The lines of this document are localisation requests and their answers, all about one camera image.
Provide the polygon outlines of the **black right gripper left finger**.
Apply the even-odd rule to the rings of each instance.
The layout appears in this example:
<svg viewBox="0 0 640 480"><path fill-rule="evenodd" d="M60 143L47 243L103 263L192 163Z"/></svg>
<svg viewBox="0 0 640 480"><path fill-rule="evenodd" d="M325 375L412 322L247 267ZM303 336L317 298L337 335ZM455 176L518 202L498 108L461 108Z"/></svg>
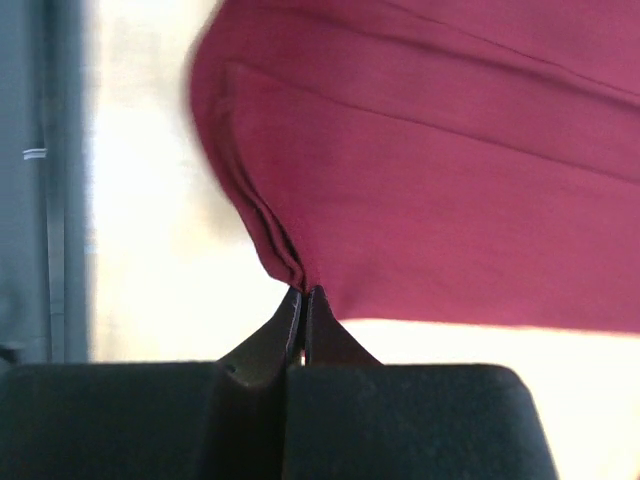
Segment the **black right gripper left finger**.
<svg viewBox="0 0 640 480"><path fill-rule="evenodd" d="M5 479L277 479L303 299L217 361L31 364L1 379Z"/></svg>

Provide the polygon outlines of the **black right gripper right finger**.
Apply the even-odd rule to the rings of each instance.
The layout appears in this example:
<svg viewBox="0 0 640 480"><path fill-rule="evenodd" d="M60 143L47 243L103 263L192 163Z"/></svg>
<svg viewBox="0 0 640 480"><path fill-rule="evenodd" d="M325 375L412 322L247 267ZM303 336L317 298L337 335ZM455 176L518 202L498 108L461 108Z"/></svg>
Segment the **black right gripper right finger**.
<svg viewBox="0 0 640 480"><path fill-rule="evenodd" d="M491 364L385 365L313 289L287 374L288 479L553 479L532 396Z"/></svg>

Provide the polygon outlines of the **maroon t shirt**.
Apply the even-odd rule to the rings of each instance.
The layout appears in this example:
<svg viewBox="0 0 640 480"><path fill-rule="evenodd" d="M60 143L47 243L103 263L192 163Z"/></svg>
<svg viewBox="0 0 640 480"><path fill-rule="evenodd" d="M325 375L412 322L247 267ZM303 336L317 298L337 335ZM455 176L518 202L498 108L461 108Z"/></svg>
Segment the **maroon t shirt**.
<svg viewBox="0 0 640 480"><path fill-rule="evenodd" d="M341 319L639 329L635 1L227 1L190 105Z"/></svg>

